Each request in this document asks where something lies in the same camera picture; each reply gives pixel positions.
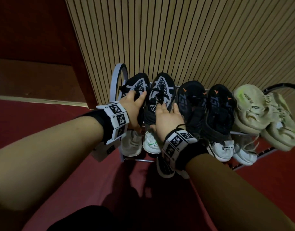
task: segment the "black and gray sneaker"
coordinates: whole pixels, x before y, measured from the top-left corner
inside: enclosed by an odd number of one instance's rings
[[[175,94],[176,88],[172,78],[167,73],[159,73],[153,81],[150,91],[147,93],[144,122],[149,125],[155,124],[155,109],[158,103],[165,103],[170,111]]]
[[[175,171],[168,165],[162,158],[161,153],[157,155],[156,166],[158,174],[163,178],[171,178],[174,176]]]
[[[206,91],[198,81],[188,81],[180,86],[175,102],[184,118],[186,130],[198,138],[206,111]]]
[[[125,97],[130,90],[134,90],[136,92],[136,95],[134,96],[134,100],[137,100],[144,91],[148,90],[149,86],[150,86],[150,81],[148,79],[148,76],[145,73],[138,73],[134,77],[131,77],[126,82],[126,84],[124,84],[123,86],[120,86],[119,89],[122,92],[122,97]],[[138,114],[139,125],[142,125],[143,123],[143,116],[144,116],[143,108],[144,108],[144,103]]]
[[[228,88],[222,84],[214,85],[208,92],[201,136],[215,143],[227,140],[234,124],[235,106]]]

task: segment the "black pants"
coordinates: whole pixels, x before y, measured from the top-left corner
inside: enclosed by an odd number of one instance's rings
[[[121,230],[118,220],[103,206],[87,206],[51,225],[47,231]]]

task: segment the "red carpet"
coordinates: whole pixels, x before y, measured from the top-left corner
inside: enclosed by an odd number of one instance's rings
[[[0,148],[71,120],[83,107],[0,101]],[[295,149],[275,152],[237,171],[295,222]],[[102,163],[91,156],[40,207],[24,230],[46,230],[55,221],[88,205],[104,205],[136,230],[209,230],[206,210],[189,181],[163,179],[155,164],[121,164],[118,152]]]

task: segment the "wall panel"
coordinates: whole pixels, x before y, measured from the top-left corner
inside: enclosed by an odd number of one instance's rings
[[[130,77],[163,71],[176,85],[295,83],[295,0],[66,2],[99,103],[119,62]]]

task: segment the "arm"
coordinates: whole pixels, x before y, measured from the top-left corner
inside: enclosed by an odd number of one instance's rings
[[[140,129],[139,109],[146,92],[120,100],[131,129]],[[103,138],[90,116],[43,130],[0,149],[0,230],[21,230],[45,200],[70,176]]]
[[[295,230],[276,205],[210,154],[190,160],[186,171],[219,230]]]

